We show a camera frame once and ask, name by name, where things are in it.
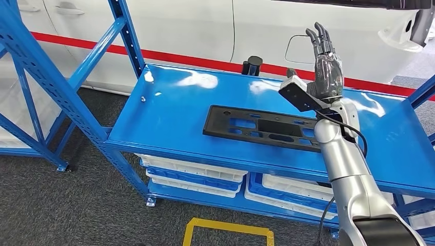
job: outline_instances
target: yellow floor marking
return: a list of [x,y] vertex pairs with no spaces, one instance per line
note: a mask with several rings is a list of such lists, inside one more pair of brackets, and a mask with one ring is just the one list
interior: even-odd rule
[[186,225],[186,232],[184,234],[183,246],[190,246],[193,236],[194,227],[205,227],[211,229],[241,232],[253,235],[266,236],[267,246],[274,246],[273,231],[263,227],[252,227],[250,225],[227,223],[209,219],[192,218]]

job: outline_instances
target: white car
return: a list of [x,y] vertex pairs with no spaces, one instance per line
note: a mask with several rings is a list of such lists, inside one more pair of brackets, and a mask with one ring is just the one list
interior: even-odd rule
[[[427,23],[421,20],[423,10],[273,0],[127,3],[141,49],[147,50],[146,62],[234,71],[232,64],[256,55],[265,64],[313,71],[312,45],[304,35],[306,28],[319,22],[328,29],[343,60],[345,77],[384,84],[422,51],[427,36],[424,29],[432,20],[432,15]],[[113,23],[106,0],[18,0],[18,5],[27,28],[42,34],[97,42]],[[90,51],[39,43],[65,77],[71,76]],[[121,37],[114,44],[122,46]],[[81,42],[74,45],[82,47]],[[274,66],[264,68],[268,73],[261,76],[283,77]],[[128,56],[106,53],[84,84],[129,94],[135,83]]]

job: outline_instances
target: silver robotic arm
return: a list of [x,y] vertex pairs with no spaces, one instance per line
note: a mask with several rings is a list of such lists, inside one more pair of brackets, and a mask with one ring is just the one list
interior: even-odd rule
[[318,35],[306,30],[316,56],[315,81],[304,83],[290,70],[279,93],[300,111],[315,110],[314,135],[320,144],[337,204],[340,245],[426,245],[386,201],[367,167],[358,145],[358,112],[342,97],[343,73],[328,31],[319,23]]

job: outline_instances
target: plastic bin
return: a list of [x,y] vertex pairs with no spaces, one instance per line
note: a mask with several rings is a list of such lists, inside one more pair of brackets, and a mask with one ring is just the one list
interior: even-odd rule
[[[329,201],[304,197],[298,194],[277,191],[265,188],[262,185],[262,174],[249,173],[246,177],[245,198],[275,207],[292,210],[299,213],[322,217],[323,210]],[[334,204],[325,215],[326,219],[337,216],[337,208]]]
[[212,165],[168,159],[150,155],[136,155],[142,159],[144,166],[164,168],[178,172],[185,172],[233,182],[242,182],[243,176],[248,173],[248,171],[242,171],[232,168],[221,168]]
[[[405,204],[421,200],[421,197],[403,195]],[[435,227],[435,211],[424,214],[409,216],[409,223],[414,230],[419,230],[428,227]]]
[[[279,177],[271,174],[263,175],[262,185],[269,189],[290,192],[324,201],[330,201],[334,196],[331,188],[320,186],[315,182]],[[394,203],[393,194],[388,192],[381,193],[390,204]]]
[[240,189],[240,185],[242,184],[241,182],[232,182],[223,179],[204,177],[195,174],[183,173],[156,167],[147,167],[147,171],[149,174],[152,175],[193,182],[199,185],[211,186],[229,191],[237,191],[238,189]]
[[150,177],[154,183],[158,183],[160,185],[172,186],[230,198],[234,198],[236,193],[240,191],[241,187],[240,183],[236,186],[236,190],[233,190],[233,186],[229,187],[227,183],[216,183],[216,180],[210,180],[208,177],[200,175],[195,175],[196,177],[192,177],[191,175],[193,174],[186,175],[186,173],[183,172],[162,170],[154,167],[147,167],[146,175]]

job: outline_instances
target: robot finger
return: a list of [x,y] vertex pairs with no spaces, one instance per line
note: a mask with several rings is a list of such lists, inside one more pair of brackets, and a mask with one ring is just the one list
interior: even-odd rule
[[322,48],[320,46],[320,41],[319,38],[317,37],[317,35],[315,34],[315,32],[313,32],[311,29],[306,29],[305,33],[310,37],[311,39],[311,43],[313,44],[313,48],[314,48],[314,55],[317,56],[322,52]]
[[326,30],[326,29],[325,29],[325,36],[326,36],[325,39],[328,40],[329,50],[330,50],[331,52],[334,52],[334,53],[335,53],[335,48],[334,48],[334,46],[332,45],[331,38],[329,37],[329,32],[328,32],[328,30]]
[[325,28],[318,22],[314,23],[314,27],[319,32],[319,39],[320,39],[323,53],[326,54],[326,53],[331,52],[330,46],[329,46],[329,40],[327,39]]

